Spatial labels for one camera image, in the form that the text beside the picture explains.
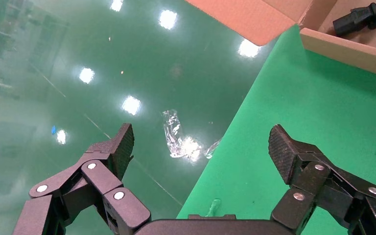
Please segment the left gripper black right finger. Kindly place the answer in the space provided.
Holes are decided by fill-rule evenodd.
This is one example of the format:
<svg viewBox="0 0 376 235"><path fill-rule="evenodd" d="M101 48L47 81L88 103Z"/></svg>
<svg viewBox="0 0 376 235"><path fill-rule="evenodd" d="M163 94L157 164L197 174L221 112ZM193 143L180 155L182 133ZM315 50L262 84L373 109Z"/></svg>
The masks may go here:
<svg viewBox="0 0 376 235"><path fill-rule="evenodd" d="M290 197L271 218L300 234L316 207L326 210L350 235L376 235L376 185L335 166L315 145L292 139L276 124L268 153Z"/></svg>

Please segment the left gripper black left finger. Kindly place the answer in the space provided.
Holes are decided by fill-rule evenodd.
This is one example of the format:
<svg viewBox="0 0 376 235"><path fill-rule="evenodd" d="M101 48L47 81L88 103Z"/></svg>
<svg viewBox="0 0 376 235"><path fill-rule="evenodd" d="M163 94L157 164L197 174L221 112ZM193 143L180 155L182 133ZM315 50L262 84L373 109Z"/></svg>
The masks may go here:
<svg viewBox="0 0 376 235"><path fill-rule="evenodd" d="M13 234L63 235L82 210L95 207L114 234L134 235L151 213L122 182L133 146L132 125L125 123L115 137L92 144L75 164L36 184Z"/></svg>

